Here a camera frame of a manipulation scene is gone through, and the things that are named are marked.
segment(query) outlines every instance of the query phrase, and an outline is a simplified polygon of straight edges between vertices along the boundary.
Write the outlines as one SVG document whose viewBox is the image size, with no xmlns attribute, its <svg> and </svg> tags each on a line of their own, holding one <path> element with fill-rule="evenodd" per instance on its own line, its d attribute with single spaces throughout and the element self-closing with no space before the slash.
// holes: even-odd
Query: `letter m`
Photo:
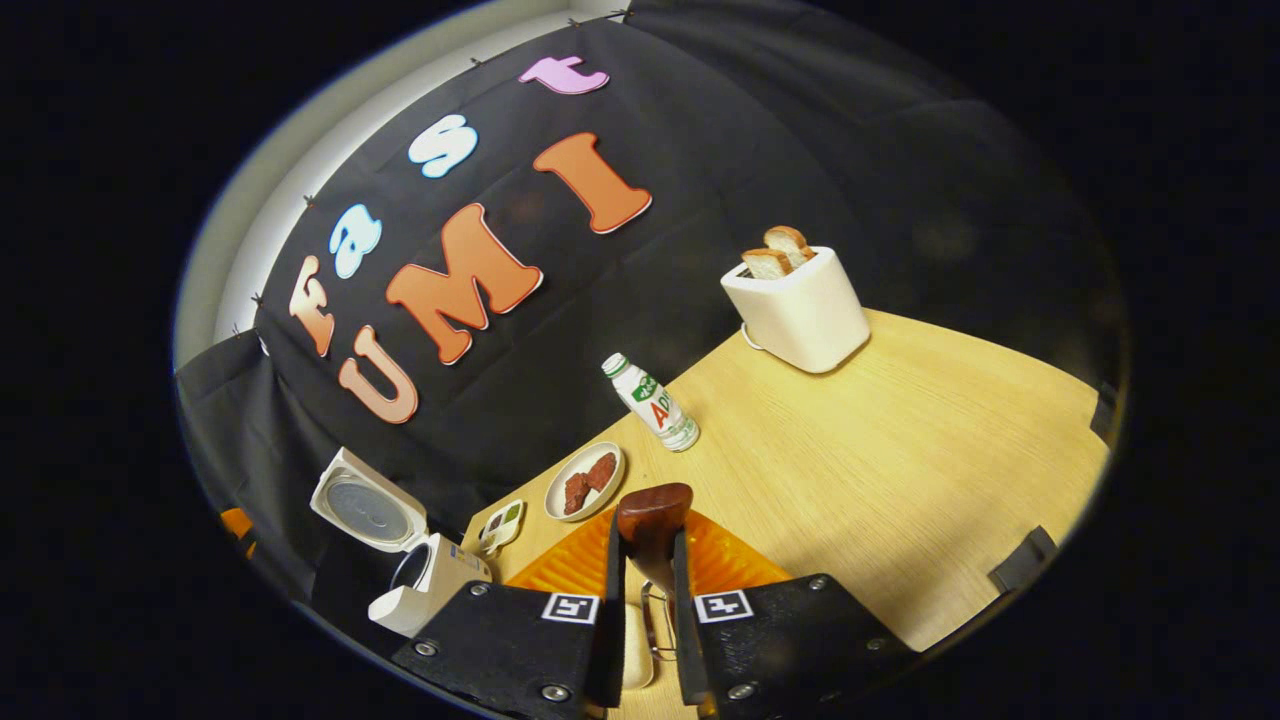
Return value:
<svg viewBox="0 0 1280 720">
<path fill-rule="evenodd" d="M 479 286 L 489 293 L 489 309 L 506 314 L 543 284 L 543 272 L 521 265 L 484 222 L 484 206 L 472 202 L 440 229 L 448 274 L 404 265 L 387 286 L 387 301 L 403 305 L 440 348 L 440 363 L 452 365 L 471 348 L 471 333 L 454 329 L 454 320 L 477 331 L 489 327 Z"/>
</svg>

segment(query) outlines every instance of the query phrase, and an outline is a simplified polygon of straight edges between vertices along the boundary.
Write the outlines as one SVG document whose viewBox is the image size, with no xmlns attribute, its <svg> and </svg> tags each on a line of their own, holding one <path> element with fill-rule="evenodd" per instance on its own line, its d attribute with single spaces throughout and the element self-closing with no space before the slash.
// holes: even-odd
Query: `meat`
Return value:
<svg viewBox="0 0 1280 720">
<path fill-rule="evenodd" d="M 586 496 L 593 489 L 604 492 L 604 486 L 609 484 L 613 470 L 618 466 L 618 456 L 605 452 L 591 465 L 586 473 L 575 473 L 564 482 L 564 514 L 572 515 L 586 503 Z"/>
<path fill-rule="evenodd" d="M 572 515 L 582 509 L 582 503 L 586 502 L 586 493 L 590 492 L 590 486 L 586 484 L 586 474 L 577 473 L 568 482 L 564 483 L 564 514 Z"/>
<path fill-rule="evenodd" d="M 613 477 L 613 470 L 618 466 L 618 456 L 612 452 L 605 452 L 591 465 L 591 469 L 586 471 L 586 484 L 595 491 L 604 491 L 604 486 L 609 483 L 609 478 Z"/>
</svg>

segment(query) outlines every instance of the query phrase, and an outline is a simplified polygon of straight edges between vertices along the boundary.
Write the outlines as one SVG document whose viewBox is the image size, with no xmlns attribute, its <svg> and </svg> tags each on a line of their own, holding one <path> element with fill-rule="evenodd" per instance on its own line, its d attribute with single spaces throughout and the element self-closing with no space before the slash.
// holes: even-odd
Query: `bottle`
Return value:
<svg viewBox="0 0 1280 720">
<path fill-rule="evenodd" d="M 600 369 L 604 370 L 604 377 L 613 380 L 613 389 L 622 402 L 649 425 L 663 447 L 680 452 L 698 442 L 698 423 L 685 415 L 667 388 L 658 384 L 653 375 L 632 365 L 621 352 L 611 355 Z"/>
</svg>

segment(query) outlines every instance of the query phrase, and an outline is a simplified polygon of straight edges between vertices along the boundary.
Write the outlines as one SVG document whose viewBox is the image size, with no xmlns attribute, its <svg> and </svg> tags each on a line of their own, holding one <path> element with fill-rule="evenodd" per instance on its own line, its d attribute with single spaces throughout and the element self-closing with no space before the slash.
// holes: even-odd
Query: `white plate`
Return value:
<svg viewBox="0 0 1280 720">
<path fill-rule="evenodd" d="M 595 465 L 595 461 L 600 459 L 605 452 L 612 452 L 618 456 L 618 465 L 613 469 L 613 477 L 609 478 L 609 483 L 604 486 L 603 491 L 589 489 L 586 491 L 586 501 L 582 503 L 582 509 L 571 515 L 564 514 L 564 483 L 577 473 L 585 473 Z M 612 442 L 598 442 L 590 447 L 582 448 L 581 452 L 570 459 L 568 462 L 561 468 L 557 473 L 556 479 L 552 480 L 552 487 L 547 488 L 547 500 L 543 506 L 547 514 L 556 520 L 563 520 L 564 523 L 575 523 L 581 520 L 609 501 L 609 497 L 618 491 L 618 486 L 622 484 L 622 474 L 627 469 L 627 456 L 622 454 L 622 448 Z"/>
</svg>

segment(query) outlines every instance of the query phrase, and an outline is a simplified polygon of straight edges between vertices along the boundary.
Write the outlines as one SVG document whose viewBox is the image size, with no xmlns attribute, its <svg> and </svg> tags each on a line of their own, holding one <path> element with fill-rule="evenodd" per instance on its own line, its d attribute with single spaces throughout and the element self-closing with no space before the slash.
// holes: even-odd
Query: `bread slice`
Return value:
<svg viewBox="0 0 1280 720">
<path fill-rule="evenodd" d="M 765 231 L 764 245 L 771 250 L 786 252 L 792 268 L 804 265 L 805 260 L 809 260 L 814 255 L 813 250 L 809 250 L 809 243 L 805 242 L 804 234 L 787 225 L 777 225 Z"/>
<path fill-rule="evenodd" d="M 781 250 L 748 250 L 742 261 L 756 279 L 776 281 L 791 274 L 791 260 Z"/>
</svg>

